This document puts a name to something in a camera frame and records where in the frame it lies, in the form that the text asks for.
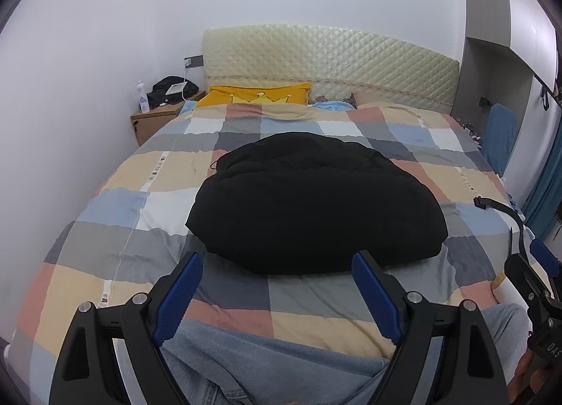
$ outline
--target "blue gripper pad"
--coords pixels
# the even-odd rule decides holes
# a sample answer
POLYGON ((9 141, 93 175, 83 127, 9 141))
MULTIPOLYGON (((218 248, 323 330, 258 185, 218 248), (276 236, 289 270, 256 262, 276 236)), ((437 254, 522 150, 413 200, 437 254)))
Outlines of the blue gripper pad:
POLYGON ((202 277, 203 261, 194 253, 158 307, 156 328, 152 334, 154 345, 162 346, 164 341, 175 335, 202 277))
POLYGON ((400 330, 398 309, 360 253, 355 253, 351 259, 351 273, 380 333, 398 345, 404 337, 400 330))
POLYGON ((546 245, 543 244, 539 239, 534 239, 529 246, 529 251, 533 255, 538 263, 543 267, 546 275, 550 278, 556 278, 560 275, 561 264, 560 261, 552 254, 552 252, 546 248, 546 245))

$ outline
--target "bed sheet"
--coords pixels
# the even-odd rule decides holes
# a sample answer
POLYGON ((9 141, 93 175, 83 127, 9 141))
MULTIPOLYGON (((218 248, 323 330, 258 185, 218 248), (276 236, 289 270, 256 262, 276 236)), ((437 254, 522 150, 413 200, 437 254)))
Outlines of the bed sheet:
MULTIPOLYGON (((30 403, 48 401, 77 306, 86 300, 98 307, 123 304, 168 274, 184 248, 204 252, 185 220, 198 188, 214 173, 212 163, 241 145, 286 131, 359 142, 428 186, 445 214, 449 238, 438 256, 390 272, 406 290, 434 302, 471 298, 481 308, 496 304, 490 283, 503 269, 510 228, 517 251, 518 227, 503 213, 473 205, 477 195, 508 200, 474 142, 448 115, 396 104, 341 112, 257 104, 195 109, 127 159, 49 251, 27 293, 8 355, 9 372, 30 403)), ((352 214, 341 216, 342 223, 353 222, 352 214)), ((348 273, 255 276, 207 253, 203 280, 185 317, 346 354, 393 352, 348 273)))

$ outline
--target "yellow crown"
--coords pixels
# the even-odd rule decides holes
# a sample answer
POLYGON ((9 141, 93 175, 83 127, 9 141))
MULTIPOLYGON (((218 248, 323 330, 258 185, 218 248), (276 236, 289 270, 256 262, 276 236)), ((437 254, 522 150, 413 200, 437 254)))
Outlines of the yellow crown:
POLYGON ((286 104, 291 96, 292 94, 288 94, 285 97, 274 101, 273 99, 268 98, 265 93, 258 93, 257 98, 247 101, 246 99, 241 99, 234 94, 230 95, 233 104, 286 104))

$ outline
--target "yellow object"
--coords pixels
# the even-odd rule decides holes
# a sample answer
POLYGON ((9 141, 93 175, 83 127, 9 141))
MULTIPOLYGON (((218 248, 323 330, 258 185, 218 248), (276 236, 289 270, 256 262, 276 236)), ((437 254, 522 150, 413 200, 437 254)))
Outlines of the yellow object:
POLYGON ((244 88, 240 86, 211 85, 209 94, 197 107, 220 104, 308 104, 310 83, 299 83, 276 88, 244 88))

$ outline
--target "quilted headboard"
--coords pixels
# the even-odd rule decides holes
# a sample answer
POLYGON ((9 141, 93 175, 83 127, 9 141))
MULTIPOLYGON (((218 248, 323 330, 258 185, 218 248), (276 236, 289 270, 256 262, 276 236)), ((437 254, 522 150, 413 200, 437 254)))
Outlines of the quilted headboard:
POLYGON ((207 30, 210 84, 312 84, 311 98, 348 97, 357 89, 399 104, 449 113, 459 62, 383 35, 326 26, 263 24, 207 30))

